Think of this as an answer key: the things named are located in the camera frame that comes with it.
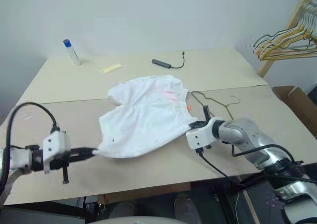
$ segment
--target cardboard box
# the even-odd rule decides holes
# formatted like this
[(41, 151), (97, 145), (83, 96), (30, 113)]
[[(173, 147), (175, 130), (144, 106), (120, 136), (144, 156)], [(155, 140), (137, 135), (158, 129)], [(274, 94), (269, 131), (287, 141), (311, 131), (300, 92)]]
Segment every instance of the cardboard box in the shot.
[(300, 88), (274, 87), (273, 92), (282, 100), (317, 138), (317, 106)]

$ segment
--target wooden table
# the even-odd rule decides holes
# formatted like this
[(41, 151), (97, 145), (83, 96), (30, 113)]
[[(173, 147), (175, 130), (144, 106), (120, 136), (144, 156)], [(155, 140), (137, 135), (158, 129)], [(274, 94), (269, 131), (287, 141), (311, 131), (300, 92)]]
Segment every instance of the wooden table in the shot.
[[(205, 83), (197, 78), (192, 79), (197, 83)], [(236, 85), (242, 85), (239, 80), (235, 81)], [(307, 163), (316, 161), (316, 139), (292, 111), (274, 95), (269, 86), (253, 84), (250, 87), (207, 90), (204, 92), (206, 96), (225, 104), (237, 101), (236, 98), (231, 97), (236, 96), (240, 99), (240, 103), (229, 107), (234, 118), (253, 119), (263, 132), (286, 147), (297, 160), (304, 160)], [(65, 95), (63, 91), (60, 92), (62, 96), (55, 98), (62, 100)], [(33, 95), (35, 97), (36, 94), (37, 92), (33, 90), (31, 97)], [(201, 101), (209, 105), (215, 115), (229, 119), (223, 107), (203, 98)], [(191, 106), (191, 115), (201, 119), (204, 117), (201, 105), (190, 94), (187, 103)], [(98, 118), (113, 109), (114, 105), (106, 99), (92, 99), (48, 103), (45, 107), (55, 115), (60, 127), (69, 134), (71, 147), (76, 148), (97, 147), (101, 143), (102, 133)], [(2, 141), (4, 141), (5, 128), (6, 122), (0, 127)], [(45, 113), (37, 108), (25, 107), (18, 113), (14, 122), (12, 145), (41, 144), (43, 138), (48, 136), (50, 128), (51, 121)], [(243, 157), (231, 157), (229, 145), (220, 143), (213, 145), (211, 150), (206, 151), (206, 157), (227, 175), (256, 172), (254, 166)], [(189, 148), (183, 135), (162, 148), (138, 158), (107, 160), (94, 157), (87, 161), (72, 163), (69, 167), (70, 183), (67, 185), (62, 185), (61, 170), (52, 171), (49, 175), (44, 175), (44, 172), (34, 172), (20, 177), (15, 182), (6, 204), (74, 198), (219, 177), (221, 177), (219, 173), (207, 166)]]
[[(22, 95), (21, 101), (41, 104), (104, 99), (107, 91), (120, 81), (150, 76), (173, 75), (190, 90), (205, 91), (264, 85), (250, 64), (234, 49), (185, 52), (181, 69), (166, 69), (152, 59), (180, 66), (182, 52), (143, 53), (119, 56), (92, 56), (75, 66), (69, 58), (49, 58)], [(122, 68), (109, 74), (100, 72), (112, 64)]]

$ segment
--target white wall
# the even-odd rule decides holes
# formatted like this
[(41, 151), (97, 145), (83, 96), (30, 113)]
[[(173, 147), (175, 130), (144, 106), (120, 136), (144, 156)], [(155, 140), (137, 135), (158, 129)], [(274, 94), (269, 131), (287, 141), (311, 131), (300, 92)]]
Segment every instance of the white wall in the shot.
[[(0, 0), (0, 113), (6, 114), (46, 58), (235, 47), (255, 68), (251, 44), (283, 29), (298, 0)], [(317, 82), (316, 59), (276, 62), (272, 86)]]

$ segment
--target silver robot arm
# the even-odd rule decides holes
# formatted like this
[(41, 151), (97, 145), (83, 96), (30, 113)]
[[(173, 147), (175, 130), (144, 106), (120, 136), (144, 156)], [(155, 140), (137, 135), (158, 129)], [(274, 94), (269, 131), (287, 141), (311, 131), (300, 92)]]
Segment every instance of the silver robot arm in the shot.
[[(234, 145), (243, 154), (255, 148), (276, 144), (247, 118), (224, 121), (220, 117), (213, 117), (205, 123), (205, 126), (187, 132), (187, 140), (192, 149), (207, 147), (218, 140)], [(300, 167), (281, 149), (270, 147), (243, 155), (265, 174), (309, 178), (302, 174)], [(317, 223), (315, 184), (275, 178), (268, 180), (279, 200), (285, 202), (283, 216), (288, 223)]]

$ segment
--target glue stick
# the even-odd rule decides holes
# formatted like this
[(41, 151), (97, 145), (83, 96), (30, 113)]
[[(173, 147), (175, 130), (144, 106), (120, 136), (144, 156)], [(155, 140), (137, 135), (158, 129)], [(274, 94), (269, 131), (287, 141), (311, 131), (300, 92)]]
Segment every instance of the glue stick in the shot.
[(80, 65), (80, 60), (79, 60), (74, 48), (72, 47), (70, 41), (68, 39), (65, 39), (63, 42), (64, 42), (64, 45), (66, 46), (66, 49), (69, 53), (69, 56), (71, 57), (74, 64)]

